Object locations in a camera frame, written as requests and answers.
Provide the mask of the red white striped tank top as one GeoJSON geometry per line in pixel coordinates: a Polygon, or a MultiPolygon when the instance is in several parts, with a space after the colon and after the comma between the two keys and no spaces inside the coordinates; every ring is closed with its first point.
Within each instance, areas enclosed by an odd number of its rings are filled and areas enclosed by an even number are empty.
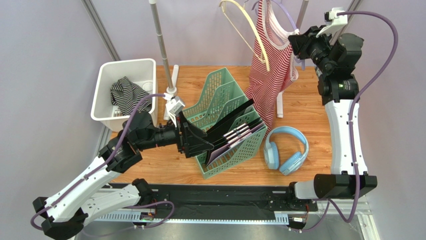
{"type": "Polygon", "coordinates": [[[289,42],[290,35],[298,30],[287,31],[279,24],[270,0],[258,3],[256,30],[268,58],[269,70],[261,62],[261,45],[254,42],[254,54],[248,75],[249,87],[245,91],[248,99],[254,100],[254,108],[267,126],[266,132],[273,129],[276,115],[277,97],[299,78],[294,66],[293,48],[289,42]]]}

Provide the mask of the black white striped tank top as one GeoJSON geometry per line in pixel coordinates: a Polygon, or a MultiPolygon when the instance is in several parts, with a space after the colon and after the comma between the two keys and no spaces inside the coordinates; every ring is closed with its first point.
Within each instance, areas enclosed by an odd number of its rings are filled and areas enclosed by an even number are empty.
{"type": "Polygon", "coordinates": [[[110,100],[123,116],[129,116],[138,102],[149,93],[126,76],[114,82],[110,88],[110,100]]]}

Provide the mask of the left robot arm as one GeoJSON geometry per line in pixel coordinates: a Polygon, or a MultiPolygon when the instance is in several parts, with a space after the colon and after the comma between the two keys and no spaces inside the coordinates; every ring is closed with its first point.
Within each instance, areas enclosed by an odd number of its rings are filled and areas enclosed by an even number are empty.
{"type": "Polygon", "coordinates": [[[207,134],[190,123],[180,112],[177,122],[155,126],[148,112],[136,112],[124,124],[93,162],[67,187],[51,197],[33,201],[36,215],[43,218],[39,229],[55,240],[77,235],[93,220],[121,208],[148,205],[153,191],[144,179],[136,179],[111,193],[95,193],[111,180],[142,160],[147,149],[176,145],[180,153],[191,158],[213,149],[207,134]]]}

